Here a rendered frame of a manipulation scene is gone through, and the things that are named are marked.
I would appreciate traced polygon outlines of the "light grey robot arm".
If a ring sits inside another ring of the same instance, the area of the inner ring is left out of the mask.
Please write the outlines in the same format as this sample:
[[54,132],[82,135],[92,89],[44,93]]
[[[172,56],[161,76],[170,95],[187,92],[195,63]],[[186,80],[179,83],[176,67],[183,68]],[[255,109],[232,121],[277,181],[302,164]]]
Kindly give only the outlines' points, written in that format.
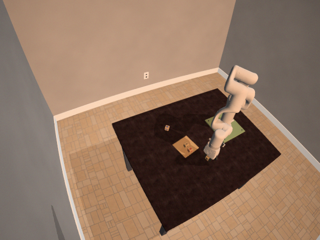
[[[254,85],[257,80],[256,73],[238,65],[232,67],[224,85],[224,91],[229,93],[226,106],[216,112],[210,125],[215,130],[212,138],[209,138],[211,149],[218,150],[225,146],[223,141],[233,131],[231,123],[234,121],[235,114],[239,113],[241,109],[246,110],[255,97],[255,90],[248,86]],[[222,116],[219,119],[220,114]]]

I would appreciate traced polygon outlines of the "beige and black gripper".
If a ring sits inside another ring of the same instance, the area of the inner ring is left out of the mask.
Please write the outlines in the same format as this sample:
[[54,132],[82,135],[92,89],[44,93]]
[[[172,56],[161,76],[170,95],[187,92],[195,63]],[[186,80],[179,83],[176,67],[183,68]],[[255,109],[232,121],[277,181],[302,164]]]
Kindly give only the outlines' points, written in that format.
[[[206,144],[205,147],[203,147],[203,151],[205,152],[205,157],[209,156],[210,158],[208,159],[208,162],[211,160],[217,160],[218,159],[218,154],[220,152],[220,148],[217,150],[211,149],[209,146],[209,142]],[[204,158],[205,158],[204,157]]]

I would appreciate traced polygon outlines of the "orange flat mat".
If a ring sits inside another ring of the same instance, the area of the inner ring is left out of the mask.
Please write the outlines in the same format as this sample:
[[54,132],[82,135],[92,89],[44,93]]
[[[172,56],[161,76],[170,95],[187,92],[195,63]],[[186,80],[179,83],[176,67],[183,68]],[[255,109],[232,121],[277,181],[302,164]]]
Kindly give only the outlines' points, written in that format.
[[[185,142],[188,142],[189,146],[187,148],[185,148],[183,146],[183,144]],[[190,140],[187,136],[183,137],[182,139],[180,139],[179,141],[177,141],[176,143],[173,144],[173,146],[186,158],[188,157],[190,154],[192,154],[194,151],[196,151],[199,147],[192,141]],[[187,149],[189,147],[193,148],[193,151],[191,153],[189,153],[187,151]]]

